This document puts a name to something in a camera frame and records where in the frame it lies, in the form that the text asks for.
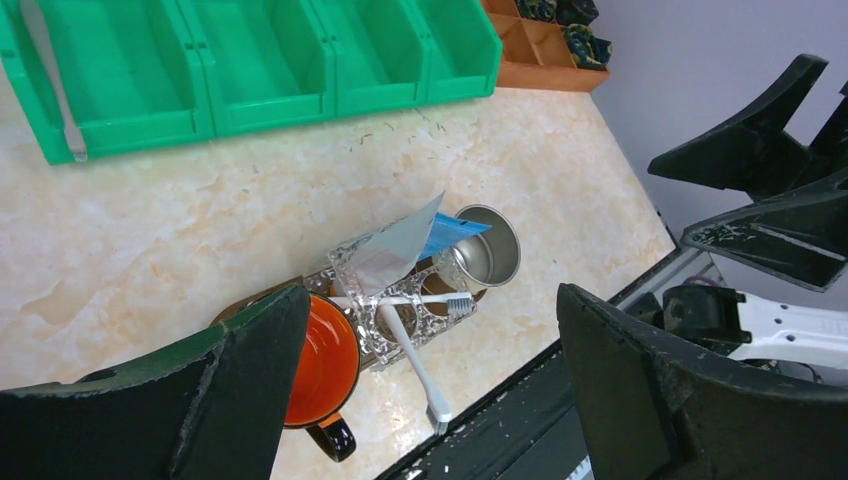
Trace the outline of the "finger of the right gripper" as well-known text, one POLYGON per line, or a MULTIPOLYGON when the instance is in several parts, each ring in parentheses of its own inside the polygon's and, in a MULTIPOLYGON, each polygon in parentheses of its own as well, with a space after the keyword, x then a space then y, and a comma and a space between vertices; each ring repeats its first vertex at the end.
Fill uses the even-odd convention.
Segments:
POLYGON ((800 54, 762 94, 698 137, 654 158, 655 176, 770 198, 847 167, 847 100, 814 140, 803 145, 785 131, 828 62, 800 54))
POLYGON ((847 271, 847 170, 692 224, 681 242, 824 292, 847 271))

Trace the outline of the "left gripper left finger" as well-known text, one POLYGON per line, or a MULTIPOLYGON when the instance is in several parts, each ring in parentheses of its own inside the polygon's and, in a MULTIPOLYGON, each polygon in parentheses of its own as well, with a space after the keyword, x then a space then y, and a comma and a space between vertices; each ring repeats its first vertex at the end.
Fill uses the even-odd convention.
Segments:
POLYGON ((290 285, 229 320, 74 383, 1 394, 5 479, 266 479, 310 297, 290 285))

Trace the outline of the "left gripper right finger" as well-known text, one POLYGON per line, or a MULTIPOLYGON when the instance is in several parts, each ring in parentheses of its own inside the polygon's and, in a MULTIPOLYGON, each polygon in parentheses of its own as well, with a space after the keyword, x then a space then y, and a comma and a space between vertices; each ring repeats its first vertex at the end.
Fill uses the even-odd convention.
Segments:
POLYGON ((598 479, 843 479, 847 392, 727 358, 574 284, 562 350, 598 479))

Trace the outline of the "orange mug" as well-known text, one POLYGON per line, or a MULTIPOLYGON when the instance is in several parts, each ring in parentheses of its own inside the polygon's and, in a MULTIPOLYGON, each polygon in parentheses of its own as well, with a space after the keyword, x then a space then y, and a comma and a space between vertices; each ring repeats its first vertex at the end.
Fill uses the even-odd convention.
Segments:
POLYGON ((356 333, 343 309, 312 293, 306 338, 290 395, 284 428, 305 430, 331 460, 339 463, 357 448, 340 410, 360 375, 356 333))

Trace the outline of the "white toothbrush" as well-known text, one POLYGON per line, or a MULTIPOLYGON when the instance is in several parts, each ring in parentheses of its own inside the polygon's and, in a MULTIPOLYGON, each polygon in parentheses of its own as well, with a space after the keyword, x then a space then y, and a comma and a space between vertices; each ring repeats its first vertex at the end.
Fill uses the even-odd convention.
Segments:
POLYGON ((468 292, 423 295, 414 298, 403 296, 388 296, 380 299, 377 305, 413 305, 416 302, 424 305, 444 304, 447 308, 448 316, 469 315, 473 312, 475 307, 474 299, 472 295, 468 292))
POLYGON ((444 435, 453 419, 452 408, 448 400, 429 375, 395 307, 381 304, 378 310, 422 385, 427 400, 426 414, 434 433, 444 435))

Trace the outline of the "steel cup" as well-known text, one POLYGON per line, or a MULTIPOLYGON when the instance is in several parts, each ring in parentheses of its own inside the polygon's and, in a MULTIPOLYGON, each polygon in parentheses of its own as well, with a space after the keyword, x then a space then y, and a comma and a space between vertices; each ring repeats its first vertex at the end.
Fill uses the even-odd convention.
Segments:
POLYGON ((468 290, 476 294, 512 281, 520 267, 521 248, 517 233, 507 218, 482 204, 462 208, 456 218, 489 226, 460 241, 452 250, 468 290))

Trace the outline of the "white toothpaste tube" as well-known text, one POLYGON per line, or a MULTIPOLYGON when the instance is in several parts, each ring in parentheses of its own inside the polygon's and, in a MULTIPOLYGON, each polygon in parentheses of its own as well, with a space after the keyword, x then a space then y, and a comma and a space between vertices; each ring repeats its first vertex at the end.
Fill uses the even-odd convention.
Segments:
POLYGON ((444 193, 421 209, 358 242, 346 265, 366 296, 376 295, 402 279, 421 259, 445 247, 433 236, 444 193))

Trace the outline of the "clear glass cup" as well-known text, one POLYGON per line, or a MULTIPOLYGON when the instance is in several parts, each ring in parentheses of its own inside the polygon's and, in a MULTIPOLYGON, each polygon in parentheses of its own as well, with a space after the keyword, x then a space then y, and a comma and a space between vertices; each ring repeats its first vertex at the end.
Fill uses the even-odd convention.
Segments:
POLYGON ((372 296, 364 294, 352 268, 352 257, 372 236, 369 232, 329 251, 324 265, 304 274, 302 283, 312 293, 340 299, 357 339, 361 368, 379 371, 404 357, 379 312, 381 307, 394 307, 413 345, 421 347, 475 314, 478 305, 468 290, 427 293, 425 281, 440 273, 440 266, 431 259, 418 262, 384 290, 372 296))

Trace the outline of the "blue toothpaste tube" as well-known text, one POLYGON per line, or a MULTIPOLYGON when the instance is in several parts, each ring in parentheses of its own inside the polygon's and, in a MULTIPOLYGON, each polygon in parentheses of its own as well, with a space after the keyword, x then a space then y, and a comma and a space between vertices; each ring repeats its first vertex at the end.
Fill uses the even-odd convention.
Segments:
POLYGON ((429 258, 452 247, 462 240, 482 234, 491 228, 489 224, 451 217, 437 213, 418 259, 429 258))

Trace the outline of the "green divided plastic bin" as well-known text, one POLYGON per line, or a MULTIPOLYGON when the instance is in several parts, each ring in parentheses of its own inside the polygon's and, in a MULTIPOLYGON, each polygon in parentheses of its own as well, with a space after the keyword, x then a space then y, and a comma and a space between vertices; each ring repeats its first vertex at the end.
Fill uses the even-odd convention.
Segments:
MULTIPOLYGON (((80 163, 19 2, 5 74, 46 161, 80 163)), ((37 2, 88 160, 486 97, 502 54, 476 1, 37 2)))

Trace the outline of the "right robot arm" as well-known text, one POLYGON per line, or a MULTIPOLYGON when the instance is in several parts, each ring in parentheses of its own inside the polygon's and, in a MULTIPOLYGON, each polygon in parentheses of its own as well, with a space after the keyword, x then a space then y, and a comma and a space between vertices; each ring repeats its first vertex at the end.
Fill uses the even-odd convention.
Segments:
MULTIPOLYGON (((652 175, 721 190, 750 204, 688 226, 683 244, 823 292, 847 269, 847 107, 809 145, 785 127, 826 67, 801 54, 754 101, 654 158, 652 175)), ((847 366, 847 315, 725 287, 681 286, 663 299, 666 330, 740 361, 847 366)))

